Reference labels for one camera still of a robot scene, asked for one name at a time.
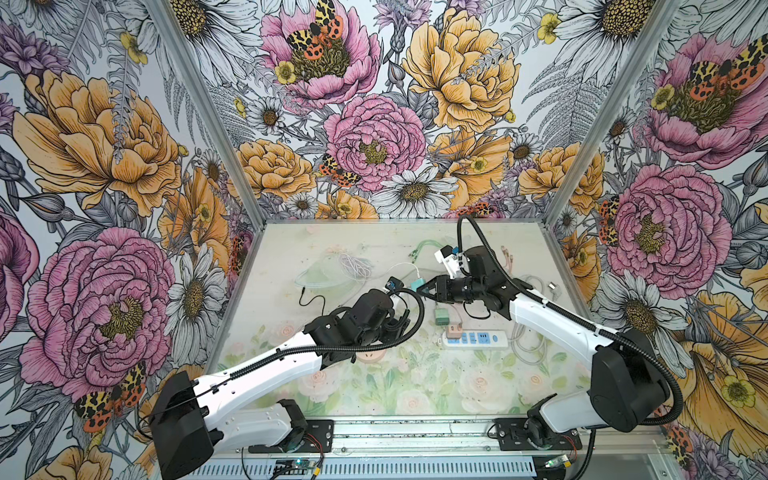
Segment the pink charger plug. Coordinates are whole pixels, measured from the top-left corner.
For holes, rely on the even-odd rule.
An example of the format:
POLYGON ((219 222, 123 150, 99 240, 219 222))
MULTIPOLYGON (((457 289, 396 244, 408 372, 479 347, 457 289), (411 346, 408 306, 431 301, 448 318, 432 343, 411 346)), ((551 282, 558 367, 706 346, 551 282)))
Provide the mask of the pink charger plug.
POLYGON ((445 336, 448 340, 459 340, 462 335, 463 329, 460 324, 450 324, 445 329, 445 336))

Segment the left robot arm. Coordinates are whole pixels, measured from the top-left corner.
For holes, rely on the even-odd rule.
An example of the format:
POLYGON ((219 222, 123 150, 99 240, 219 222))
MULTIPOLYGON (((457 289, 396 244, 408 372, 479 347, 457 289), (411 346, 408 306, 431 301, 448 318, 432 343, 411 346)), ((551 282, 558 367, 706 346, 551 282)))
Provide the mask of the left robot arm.
POLYGON ((300 377, 405 343, 424 316, 423 307, 415 318, 408 310, 396 313, 391 295, 371 290, 353 306, 315 318, 283 344, 235 367, 197 378, 175 374, 146 418, 161 477, 180 479, 221 451, 295 450, 307 433, 295 401, 279 400, 254 411, 247 406, 300 377))

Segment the teal charger with white cable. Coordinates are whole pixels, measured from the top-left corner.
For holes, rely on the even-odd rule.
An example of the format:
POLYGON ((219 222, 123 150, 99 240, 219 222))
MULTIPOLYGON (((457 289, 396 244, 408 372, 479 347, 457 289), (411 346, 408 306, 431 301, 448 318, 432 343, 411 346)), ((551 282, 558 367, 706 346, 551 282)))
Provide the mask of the teal charger with white cable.
POLYGON ((410 284, 410 288, 414 291, 417 291, 420 287, 422 287, 426 281, 423 278, 417 278, 410 284))

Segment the green charger plug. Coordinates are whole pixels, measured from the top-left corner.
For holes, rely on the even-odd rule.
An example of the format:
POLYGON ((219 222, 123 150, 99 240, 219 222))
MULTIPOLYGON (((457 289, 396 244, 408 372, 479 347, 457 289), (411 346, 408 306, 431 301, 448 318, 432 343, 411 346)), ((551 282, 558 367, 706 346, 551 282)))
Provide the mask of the green charger plug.
POLYGON ((437 307, 434 309, 434 324, 444 327, 451 323, 450 313, 447 308, 437 307))

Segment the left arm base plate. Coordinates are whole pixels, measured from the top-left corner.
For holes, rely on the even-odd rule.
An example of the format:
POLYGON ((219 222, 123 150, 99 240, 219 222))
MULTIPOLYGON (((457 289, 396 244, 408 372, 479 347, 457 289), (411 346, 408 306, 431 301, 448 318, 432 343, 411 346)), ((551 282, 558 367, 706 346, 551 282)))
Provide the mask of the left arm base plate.
POLYGON ((251 445, 250 454, 326 454, 332 451, 336 422, 331 419, 310 419, 301 434, 292 431, 286 440, 275 446, 251 445))

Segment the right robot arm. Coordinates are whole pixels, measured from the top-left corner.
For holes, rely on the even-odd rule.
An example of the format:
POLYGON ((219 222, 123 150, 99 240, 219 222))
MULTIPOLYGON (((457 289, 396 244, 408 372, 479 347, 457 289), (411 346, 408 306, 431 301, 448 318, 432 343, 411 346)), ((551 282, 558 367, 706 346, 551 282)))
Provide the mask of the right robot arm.
POLYGON ((459 252, 445 246, 434 257, 445 271, 419 287, 424 298, 439 304, 479 301, 589 367, 586 390, 553 394, 528 410, 524 430, 534 447, 544 449, 579 428, 631 432, 638 426, 668 424, 681 414, 682 390, 639 330, 617 331, 565 309, 510 276, 484 247, 459 252))

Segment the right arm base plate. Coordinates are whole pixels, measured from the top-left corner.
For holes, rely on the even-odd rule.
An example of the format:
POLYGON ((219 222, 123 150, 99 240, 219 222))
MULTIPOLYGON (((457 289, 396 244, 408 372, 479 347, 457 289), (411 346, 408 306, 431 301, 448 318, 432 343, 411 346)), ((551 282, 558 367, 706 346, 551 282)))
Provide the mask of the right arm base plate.
POLYGON ((575 429, 556 433, 540 421, 522 416, 494 419, 486 435, 495 440, 502 451, 578 451, 582 448, 575 429))

